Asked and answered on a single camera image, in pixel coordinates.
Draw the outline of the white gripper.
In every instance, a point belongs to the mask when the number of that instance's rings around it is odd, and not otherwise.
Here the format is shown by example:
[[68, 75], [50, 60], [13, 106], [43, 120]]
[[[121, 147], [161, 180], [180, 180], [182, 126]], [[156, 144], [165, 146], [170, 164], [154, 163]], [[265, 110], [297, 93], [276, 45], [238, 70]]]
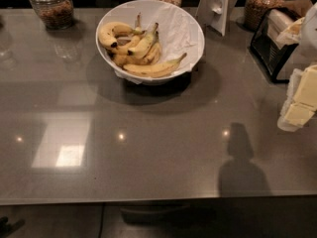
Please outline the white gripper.
[[305, 125], [317, 109], [317, 65], [305, 68], [304, 72], [296, 68], [290, 76], [286, 99], [280, 110], [277, 127], [286, 132], [295, 132]]

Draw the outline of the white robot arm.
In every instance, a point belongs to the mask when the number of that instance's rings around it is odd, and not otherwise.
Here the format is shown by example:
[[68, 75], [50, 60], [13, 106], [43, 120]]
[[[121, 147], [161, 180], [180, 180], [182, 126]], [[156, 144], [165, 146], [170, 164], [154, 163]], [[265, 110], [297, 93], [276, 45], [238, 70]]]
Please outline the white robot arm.
[[277, 120], [277, 127], [288, 132], [302, 128], [317, 111], [317, 3], [300, 23], [299, 50], [311, 64], [304, 70], [296, 68], [289, 79]]

